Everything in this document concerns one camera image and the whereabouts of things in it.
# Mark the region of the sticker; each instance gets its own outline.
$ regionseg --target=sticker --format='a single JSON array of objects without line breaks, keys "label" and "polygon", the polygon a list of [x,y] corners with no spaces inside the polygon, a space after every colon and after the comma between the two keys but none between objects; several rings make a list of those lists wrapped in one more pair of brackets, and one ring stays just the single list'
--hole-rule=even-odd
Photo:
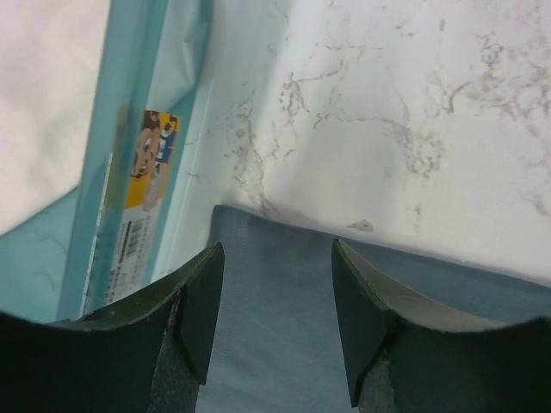
[{"label": "sticker", "polygon": [[106,305],[141,288],[179,126],[179,118],[173,114],[145,111],[105,293]]}]

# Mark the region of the marble surface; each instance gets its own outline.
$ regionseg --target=marble surface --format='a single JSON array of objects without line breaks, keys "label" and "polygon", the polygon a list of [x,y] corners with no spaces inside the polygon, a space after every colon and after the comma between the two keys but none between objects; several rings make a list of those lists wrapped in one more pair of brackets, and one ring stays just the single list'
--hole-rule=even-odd
[{"label": "marble surface", "polygon": [[226,203],[551,284],[550,35],[543,0],[218,1],[156,275]]}]

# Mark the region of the blue fabric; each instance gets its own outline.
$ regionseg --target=blue fabric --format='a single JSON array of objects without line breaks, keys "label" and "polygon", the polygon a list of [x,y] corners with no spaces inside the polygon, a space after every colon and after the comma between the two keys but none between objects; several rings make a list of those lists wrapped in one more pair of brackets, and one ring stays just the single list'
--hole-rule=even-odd
[{"label": "blue fabric", "polygon": [[[350,411],[332,291],[332,235],[214,210],[210,242],[226,270],[207,386],[198,413]],[[551,312],[551,289],[375,245],[346,241],[421,293],[483,317]]]}]

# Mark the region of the folded cloth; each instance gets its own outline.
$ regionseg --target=folded cloth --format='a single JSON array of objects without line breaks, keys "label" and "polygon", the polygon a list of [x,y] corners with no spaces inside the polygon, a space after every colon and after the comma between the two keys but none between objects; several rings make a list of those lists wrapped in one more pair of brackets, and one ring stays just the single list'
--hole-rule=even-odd
[{"label": "folded cloth", "polygon": [[[224,244],[226,267],[197,413],[350,411],[331,277],[334,238],[215,208],[211,243]],[[551,313],[547,287],[347,243],[378,269],[459,310],[511,323]]]},{"label": "folded cloth", "polygon": [[109,0],[5,0],[0,13],[0,234],[75,188]]}]

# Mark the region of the barcode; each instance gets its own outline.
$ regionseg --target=barcode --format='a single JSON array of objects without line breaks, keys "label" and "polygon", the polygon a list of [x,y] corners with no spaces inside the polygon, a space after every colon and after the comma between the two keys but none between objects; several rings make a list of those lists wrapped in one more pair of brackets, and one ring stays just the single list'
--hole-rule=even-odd
[{"label": "barcode", "polygon": [[144,219],[139,219],[132,222],[132,230],[130,231],[130,238],[128,239],[127,256],[132,256],[138,250],[141,229],[144,226],[144,221]]}]

